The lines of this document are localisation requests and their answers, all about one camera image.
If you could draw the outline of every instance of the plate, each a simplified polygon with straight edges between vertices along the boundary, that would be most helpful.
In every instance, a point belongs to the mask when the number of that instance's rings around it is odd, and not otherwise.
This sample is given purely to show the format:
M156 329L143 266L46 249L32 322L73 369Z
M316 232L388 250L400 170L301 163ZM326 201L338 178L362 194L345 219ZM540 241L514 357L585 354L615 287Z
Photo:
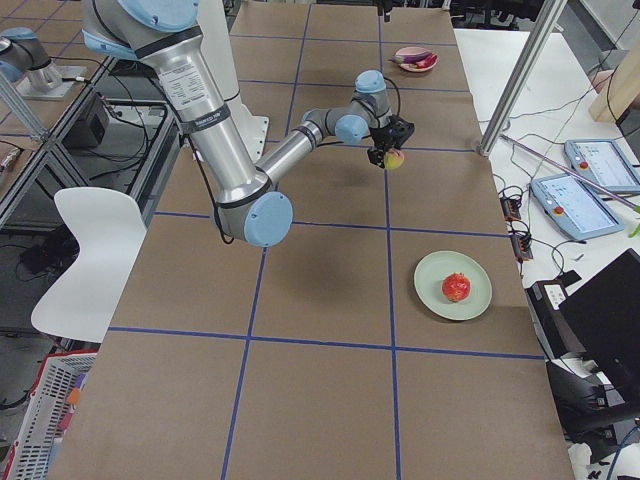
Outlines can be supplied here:
M442 281L452 273L463 273L471 282L471 292L454 303L442 293ZM418 263L413 284L420 300L429 309L449 320L470 320L484 312L491 303L491 280L484 268L459 252L434 252Z

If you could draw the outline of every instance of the red apple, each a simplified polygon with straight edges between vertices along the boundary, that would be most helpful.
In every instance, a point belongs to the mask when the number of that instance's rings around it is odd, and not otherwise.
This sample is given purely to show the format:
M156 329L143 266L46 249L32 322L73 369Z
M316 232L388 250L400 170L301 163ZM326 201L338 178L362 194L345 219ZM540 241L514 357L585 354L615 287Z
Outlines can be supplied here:
M469 296L471 282L462 273L452 273L442 282L442 293L451 302L459 302Z

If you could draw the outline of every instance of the aluminum pole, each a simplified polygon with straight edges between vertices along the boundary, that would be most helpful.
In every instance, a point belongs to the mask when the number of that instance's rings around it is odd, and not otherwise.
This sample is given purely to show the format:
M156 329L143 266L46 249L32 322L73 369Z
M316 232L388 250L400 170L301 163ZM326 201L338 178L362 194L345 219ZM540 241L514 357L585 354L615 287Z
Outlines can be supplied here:
M511 77L509 77L509 81L489 121L487 130L482 137L482 142L478 145L478 153L480 155L488 157L491 153L498 140L498 135L500 135L502 127L508 120L511 110L513 110L513 106L518 100L520 92L527 78L529 78L529 74L566 3L567 0L546 0L542 5L535 27L529 34L529 38L522 49L522 53L520 53L516 66L511 72Z

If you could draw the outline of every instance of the black device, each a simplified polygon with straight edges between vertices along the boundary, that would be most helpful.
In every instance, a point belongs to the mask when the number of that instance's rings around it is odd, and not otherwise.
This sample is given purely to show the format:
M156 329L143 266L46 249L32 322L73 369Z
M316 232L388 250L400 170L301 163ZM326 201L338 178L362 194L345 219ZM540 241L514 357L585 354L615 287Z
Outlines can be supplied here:
M622 397L640 401L640 255L624 251L560 311Z
M639 288L640 255L628 249L559 305L583 358L597 364L592 373L601 370L611 382L594 390L575 375L554 381L559 374L549 370L560 422L570 438L589 444L594 461L612 453L640 417Z
M568 298L564 284L560 280L543 280L535 282L526 289L533 313L540 323L553 358L559 358L566 353L583 353L585 348L576 338L567 324L560 304Z
M95 94L87 102L62 143L69 149L97 147L102 142L108 125L107 112Z

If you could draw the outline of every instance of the white wall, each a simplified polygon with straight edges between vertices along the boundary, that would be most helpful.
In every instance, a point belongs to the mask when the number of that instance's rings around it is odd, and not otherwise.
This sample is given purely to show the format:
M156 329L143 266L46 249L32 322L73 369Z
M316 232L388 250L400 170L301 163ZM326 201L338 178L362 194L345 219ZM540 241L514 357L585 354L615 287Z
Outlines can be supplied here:
M637 10L633 0L580 0L612 41L627 26ZM618 42L618 48L630 49L640 40L640 13Z

